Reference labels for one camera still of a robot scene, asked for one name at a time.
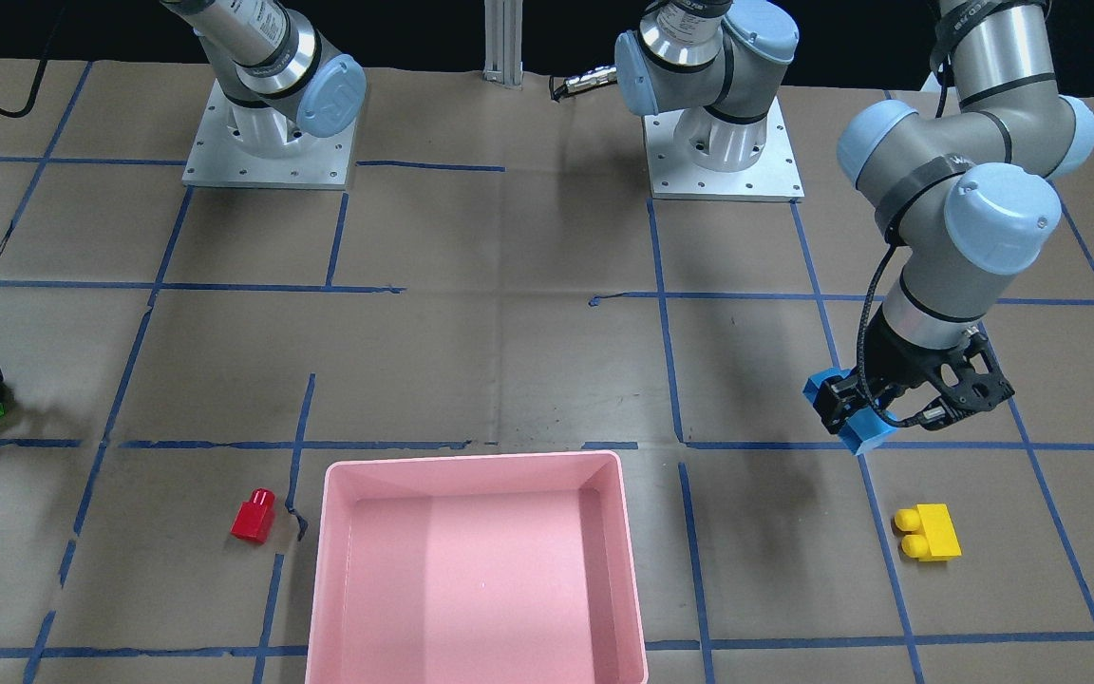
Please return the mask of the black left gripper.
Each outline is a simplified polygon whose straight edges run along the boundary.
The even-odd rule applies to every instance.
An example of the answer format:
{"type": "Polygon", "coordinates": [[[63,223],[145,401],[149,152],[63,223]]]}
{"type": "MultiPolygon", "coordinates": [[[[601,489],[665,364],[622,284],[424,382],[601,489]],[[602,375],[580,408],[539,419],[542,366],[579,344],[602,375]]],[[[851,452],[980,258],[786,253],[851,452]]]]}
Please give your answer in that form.
{"type": "Polygon", "coordinates": [[[938,431],[991,411],[1015,394],[989,338],[976,328],[961,334],[953,347],[931,350],[903,339],[878,312],[860,320],[856,359],[856,375],[815,376],[815,411],[829,434],[838,434],[860,411],[885,417],[906,390],[924,385],[936,390],[936,398],[907,419],[885,417],[885,424],[938,431]]]}

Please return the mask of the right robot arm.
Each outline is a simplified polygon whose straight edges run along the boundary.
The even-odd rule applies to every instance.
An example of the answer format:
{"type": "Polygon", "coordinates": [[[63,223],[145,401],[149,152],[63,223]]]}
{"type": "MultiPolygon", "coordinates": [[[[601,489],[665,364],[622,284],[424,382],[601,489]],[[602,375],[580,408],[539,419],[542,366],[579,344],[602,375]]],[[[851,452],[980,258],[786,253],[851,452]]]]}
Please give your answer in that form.
{"type": "MultiPolygon", "coordinates": [[[[86,65],[47,95],[49,58],[0,118],[53,113],[55,129],[0,170],[33,169],[1,247],[42,230],[40,255],[72,273],[31,289],[129,289],[163,277],[196,187],[342,190],[368,78],[309,18],[278,1],[168,1],[207,66],[86,65]]],[[[0,95],[4,94],[0,84],[0,95]]]]}

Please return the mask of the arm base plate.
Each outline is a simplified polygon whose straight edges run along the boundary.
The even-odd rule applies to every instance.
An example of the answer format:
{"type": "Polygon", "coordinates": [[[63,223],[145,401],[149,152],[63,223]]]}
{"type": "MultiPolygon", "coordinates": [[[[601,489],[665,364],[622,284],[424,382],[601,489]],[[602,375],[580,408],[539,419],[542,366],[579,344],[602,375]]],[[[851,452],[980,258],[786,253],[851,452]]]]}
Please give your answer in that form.
{"type": "Polygon", "coordinates": [[[799,202],[806,196],[778,98],[763,120],[715,120],[702,107],[643,118],[657,200],[799,202]]]}
{"type": "Polygon", "coordinates": [[[357,128],[309,136],[272,108],[232,103],[213,83],[181,179],[203,189],[344,192],[357,128]]]}

